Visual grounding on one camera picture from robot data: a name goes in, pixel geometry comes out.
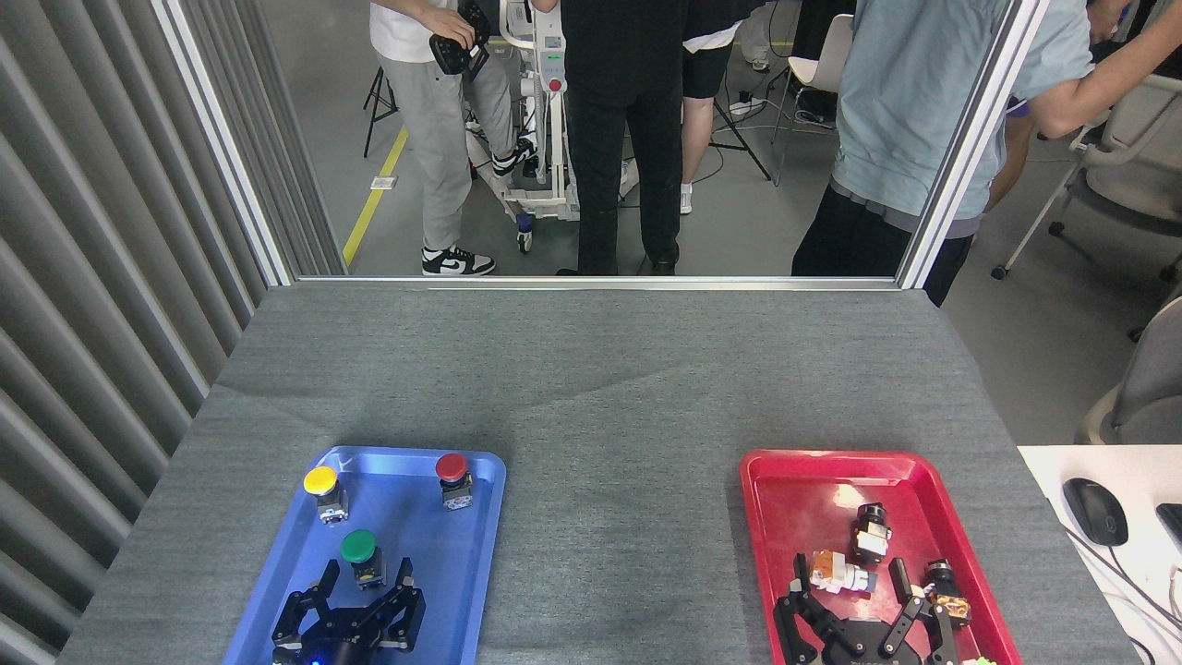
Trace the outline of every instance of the red tray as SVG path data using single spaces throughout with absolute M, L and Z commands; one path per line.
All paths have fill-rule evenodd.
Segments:
M 927 461 L 905 452 L 758 450 L 743 457 L 739 474 L 775 665 L 785 663 L 772 608 L 787 593 L 793 558 L 803 552 L 811 563 L 812 553 L 820 549 L 849 555 L 858 507 L 873 502 L 883 504 L 892 532 L 886 560 L 871 568 L 879 575 L 875 593 L 818 592 L 821 604 L 839 618 L 875 617 L 889 624 L 900 606 L 886 563 L 903 558 L 911 582 L 922 583 L 924 566 L 947 559 L 973 608 L 973 622 L 956 631 L 960 659 L 983 656 L 999 665 L 1021 664 L 948 491 Z M 797 625 L 801 637 L 820 648 L 799 617 Z M 921 657 L 930 652 L 921 625 L 907 641 Z

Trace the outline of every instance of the white sneaker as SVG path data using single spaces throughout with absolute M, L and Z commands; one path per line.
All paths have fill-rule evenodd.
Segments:
M 694 211 L 694 206 L 690 204 L 689 197 L 694 195 L 694 183 L 681 183 L 681 214 L 689 214 Z
M 423 247 L 423 274 L 429 276 L 476 276 L 496 267 L 492 256 L 466 252 L 455 245 L 446 249 Z

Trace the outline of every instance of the blue tray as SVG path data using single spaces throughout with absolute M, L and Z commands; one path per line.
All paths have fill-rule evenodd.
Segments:
M 268 665 L 279 611 L 287 594 L 304 591 L 324 573 L 329 559 L 340 563 L 331 607 L 369 605 L 389 588 L 362 592 L 340 541 L 355 529 L 377 535 L 392 578 L 403 556 L 414 565 L 415 586 L 427 612 L 415 651 L 382 650 L 375 665 L 469 665 L 485 609 L 496 523 L 505 494 L 505 463 L 487 452 L 461 452 L 474 485 L 473 504 L 448 511 L 440 498 L 435 462 L 452 451 L 338 446 L 309 465 L 337 470 L 349 495 L 349 520 L 324 524 L 316 500 L 300 488 L 275 536 L 271 554 L 246 605 L 222 665 Z M 316 621 L 309 612 L 300 632 Z

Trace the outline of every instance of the black and white sneaker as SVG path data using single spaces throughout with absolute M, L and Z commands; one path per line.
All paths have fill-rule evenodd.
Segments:
M 533 143 L 526 141 L 525 138 L 518 138 L 518 144 L 513 148 L 513 151 L 508 157 L 504 159 L 493 155 L 493 172 L 496 175 L 507 175 L 513 172 L 513 168 L 519 163 L 528 159 L 530 157 L 538 154 L 538 146 Z
M 476 276 L 496 267 L 492 256 L 466 252 L 455 245 L 446 249 L 423 247 L 423 274 L 428 276 Z

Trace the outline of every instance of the person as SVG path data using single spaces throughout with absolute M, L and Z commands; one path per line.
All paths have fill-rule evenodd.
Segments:
M 838 105 L 830 185 L 792 261 L 797 275 L 894 274 L 1007 2 L 864 0 Z M 1012 94 L 1059 137 L 1136 86 L 1182 44 L 1182 2 L 1095 66 L 1084 6 L 1051 2 Z M 974 171 L 924 289 L 937 306 L 965 262 L 1001 154 Z
M 476 35 L 454 5 L 447 4 L 448 0 L 371 0 L 370 43 L 398 100 L 402 122 L 426 176 L 423 274 L 487 274 L 496 267 L 496 261 L 456 245 L 463 201 L 472 188 L 463 118 L 467 74 L 444 74 L 431 53 L 429 38 L 439 34 L 470 48 Z M 498 63 L 489 63 L 470 83 L 472 105 L 488 137 L 493 169 L 498 175 L 507 175 L 535 151 L 513 131 L 508 76 Z
M 764 73 L 771 65 L 768 54 L 772 51 L 772 14 L 775 2 L 760 2 L 751 15 L 739 25 L 735 39 L 739 40 L 742 58 L 751 69 Z
M 1093 0 L 1089 2 L 1087 25 L 1092 46 L 1111 39 L 1130 2 L 1131 0 Z M 1022 170 L 1026 169 L 1026 156 L 1030 154 L 1033 135 L 1034 116 L 1031 115 L 1030 104 L 1011 97 L 1006 104 L 1006 128 L 1002 135 L 1006 158 L 1001 164 L 1001 170 L 989 183 L 989 201 L 985 204 L 983 211 L 987 213 L 996 207 L 1018 183 Z
M 694 175 L 714 131 L 714 96 L 730 61 L 735 32 L 764 0 L 690 0 L 682 43 L 681 214 L 694 211 Z
M 550 12 L 558 0 L 532 0 Z M 675 273 L 681 219 L 681 41 L 688 0 L 566 0 L 566 119 L 578 181 L 578 268 L 618 274 L 624 122 L 641 177 L 641 240 L 652 274 Z

